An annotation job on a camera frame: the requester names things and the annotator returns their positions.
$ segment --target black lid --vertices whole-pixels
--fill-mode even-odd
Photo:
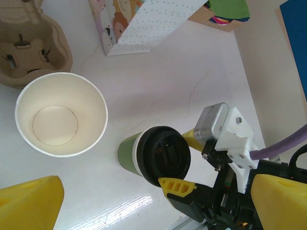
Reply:
[[[161,187],[158,178],[184,179],[188,173],[191,154],[187,142],[171,127],[149,129],[137,147],[137,161],[144,178]]]

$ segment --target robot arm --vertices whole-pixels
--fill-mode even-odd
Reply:
[[[250,153],[258,150],[254,132],[236,108],[225,103],[206,107],[193,133],[183,136],[191,147],[202,148],[203,158],[219,173],[213,188],[160,178],[174,208],[198,222],[206,219],[215,230],[305,229],[307,170],[293,162],[253,160]],[[307,146],[294,160],[305,152]]]

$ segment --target green paper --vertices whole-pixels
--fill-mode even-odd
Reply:
[[[248,5],[245,0],[210,0],[210,10],[215,16],[241,19],[250,17]]]

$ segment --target cardboard cup holder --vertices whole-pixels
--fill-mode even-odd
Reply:
[[[23,88],[52,72],[69,72],[72,56],[61,27],[42,0],[0,2],[0,83]]]

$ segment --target tissue box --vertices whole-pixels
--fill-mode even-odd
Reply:
[[[107,56],[150,52],[207,0],[88,0]]]

